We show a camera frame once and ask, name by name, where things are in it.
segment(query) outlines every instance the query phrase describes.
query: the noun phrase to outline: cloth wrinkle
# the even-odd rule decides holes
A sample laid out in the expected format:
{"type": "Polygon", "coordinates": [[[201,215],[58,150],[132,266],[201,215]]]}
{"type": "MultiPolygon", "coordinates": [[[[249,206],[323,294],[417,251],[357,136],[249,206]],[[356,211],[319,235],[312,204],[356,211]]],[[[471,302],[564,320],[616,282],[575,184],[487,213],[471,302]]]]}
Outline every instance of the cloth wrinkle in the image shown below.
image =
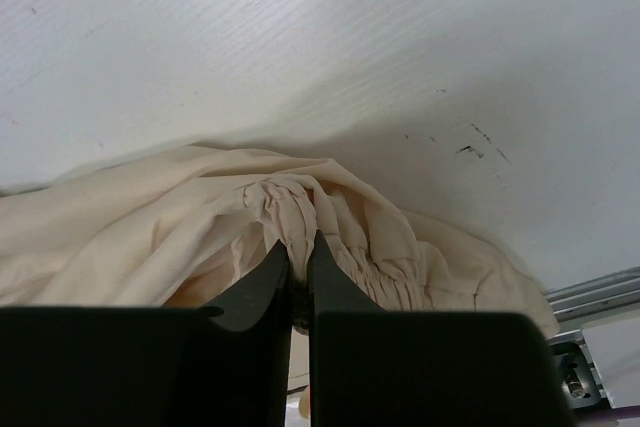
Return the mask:
{"type": "Polygon", "coordinates": [[[0,305],[198,306],[278,240],[304,285],[321,230],[385,309],[521,312],[557,330],[537,282],[497,248],[401,211],[332,159],[181,147],[0,198],[0,212],[0,305]]]}

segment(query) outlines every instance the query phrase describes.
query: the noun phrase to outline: dark marking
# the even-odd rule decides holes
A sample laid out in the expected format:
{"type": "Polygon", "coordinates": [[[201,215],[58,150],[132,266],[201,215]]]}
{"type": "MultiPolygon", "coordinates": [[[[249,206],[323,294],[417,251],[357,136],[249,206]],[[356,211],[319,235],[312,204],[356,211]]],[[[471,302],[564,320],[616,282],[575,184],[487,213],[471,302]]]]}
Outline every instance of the dark marking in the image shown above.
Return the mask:
{"type": "Polygon", "coordinates": [[[506,155],[504,155],[504,152],[502,152],[500,149],[498,149],[496,147],[496,150],[498,151],[498,153],[500,154],[500,157],[502,157],[504,160],[507,161],[508,164],[511,164],[511,161],[509,160],[509,157],[507,157],[506,155]]]}
{"type": "Polygon", "coordinates": [[[11,125],[20,125],[20,121],[17,120],[14,116],[13,113],[11,112],[0,112],[0,119],[4,119],[7,122],[9,122],[11,125]]]}
{"type": "Polygon", "coordinates": [[[482,130],[480,130],[480,128],[476,124],[474,124],[473,122],[469,122],[469,125],[471,125],[471,127],[473,127],[476,132],[482,135],[484,137],[484,140],[486,140],[490,144],[493,144],[493,142],[491,141],[491,138],[487,134],[485,134],[482,130]]]}
{"type": "Polygon", "coordinates": [[[470,145],[467,145],[466,147],[461,148],[459,151],[456,152],[456,154],[460,154],[462,152],[473,152],[474,154],[476,154],[478,156],[479,159],[484,157],[484,153],[483,152],[480,152],[478,149],[476,149],[475,147],[472,147],[470,145]]]}
{"type": "Polygon", "coordinates": [[[89,37],[90,35],[94,34],[95,32],[99,31],[100,29],[104,28],[107,26],[107,24],[111,22],[110,20],[107,20],[106,22],[101,23],[100,25],[98,25],[97,27],[94,27],[93,29],[91,29],[89,31],[89,33],[87,35],[85,35],[86,37],[89,37]]]}
{"type": "Polygon", "coordinates": [[[304,392],[307,387],[309,387],[309,385],[305,384],[301,385],[300,387],[296,387],[295,389],[287,390],[287,397],[293,394],[297,394],[298,392],[304,392]]]}
{"type": "Polygon", "coordinates": [[[18,84],[18,87],[22,87],[25,84],[28,84],[29,82],[31,82],[33,79],[35,79],[36,77],[38,77],[39,75],[44,74],[47,70],[53,68],[53,65],[50,65],[49,67],[47,67],[46,69],[42,69],[39,72],[36,72],[35,74],[31,74],[29,77],[26,78],[26,80],[22,81],[21,84],[18,84]]]}

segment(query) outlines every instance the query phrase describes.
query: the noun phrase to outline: scratch mark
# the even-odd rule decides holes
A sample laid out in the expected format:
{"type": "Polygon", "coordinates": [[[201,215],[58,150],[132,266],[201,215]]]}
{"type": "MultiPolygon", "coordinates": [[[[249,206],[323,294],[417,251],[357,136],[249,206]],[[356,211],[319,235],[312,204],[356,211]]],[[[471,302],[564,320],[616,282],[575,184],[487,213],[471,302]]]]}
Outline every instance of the scratch mark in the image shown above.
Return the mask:
{"type": "Polygon", "coordinates": [[[466,147],[461,148],[459,151],[456,152],[456,154],[460,154],[462,152],[473,152],[474,154],[476,154],[478,156],[479,159],[484,157],[484,153],[480,152],[478,149],[476,149],[475,147],[472,147],[470,145],[467,145],[466,147]]]}
{"type": "Polygon", "coordinates": [[[471,127],[473,127],[475,129],[476,132],[478,132],[480,135],[482,135],[484,137],[484,140],[486,140],[487,142],[489,142],[490,144],[493,144],[493,141],[491,140],[491,137],[489,137],[487,134],[484,133],[484,131],[482,129],[480,129],[480,127],[478,127],[476,124],[474,124],[473,122],[469,122],[469,125],[471,127]]]}
{"type": "Polygon", "coordinates": [[[160,245],[158,234],[160,232],[160,220],[156,220],[153,224],[153,231],[151,232],[151,250],[155,251],[160,245]]]}
{"type": "Polygon", "coordinates": [[[25,80],[22,81],[21,84],[18,84],[18,87],[23,87],[24,85],[28,84],[29,82],[31,82],[32,80],[34,80],[36,77],[44,74],[47,70],[50,70],[53,68],[53,65],[50,65],[49,67],[47,67],[46,69],[42,69],[39,72],[36,72],[35,74],[31,74],[29,77],[27,77],[25,80]]]}
{"type": "Polygon", "coordinates": [[[506,155],[504,155],[504,152],[502,152],[502,151],[501,151],[500,149],[498,149],[497,147],[496,147],[496,150],[497,150],[497,151],[498,151],[498,153],[500,154],[500,157],[502,157],[504,160],[506,160],[506,161],[507,161],[507,163],[508,163],[509,165],[511,165],[511,161],[509,160],[509,157],[507,157],[506,155]]]}
{"type": "Polygon", "coordinates": [[[107,20],[106,22],[101,23],[100,25],[98,25],[97,27],[94,27],[93,29],[91,29],[89,31],[89,33],[87,35],[85,35],[86,37],[89,37],[90,35],[94,34],[95,32],[99,31],[100,29],[102,29],[103,27],[106,27],[107,24],[109,24],[111,21],[107,20]]]}

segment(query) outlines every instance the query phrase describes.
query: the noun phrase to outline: gathered fabric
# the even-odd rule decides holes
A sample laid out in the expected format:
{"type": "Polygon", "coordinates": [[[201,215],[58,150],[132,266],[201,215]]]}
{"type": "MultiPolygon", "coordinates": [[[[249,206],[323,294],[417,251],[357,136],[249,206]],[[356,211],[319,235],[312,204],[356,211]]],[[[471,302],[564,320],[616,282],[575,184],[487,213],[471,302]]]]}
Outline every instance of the gathered fabric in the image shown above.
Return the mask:
{"type": "Polygon", "coordinates": [[[278,240],[304,283],[317,229],[385,309],[521,312],[557,331],[498,249],[399,210],[335,161],[196,146],[0,199],[0,304],[199,306],[278,240]]]}

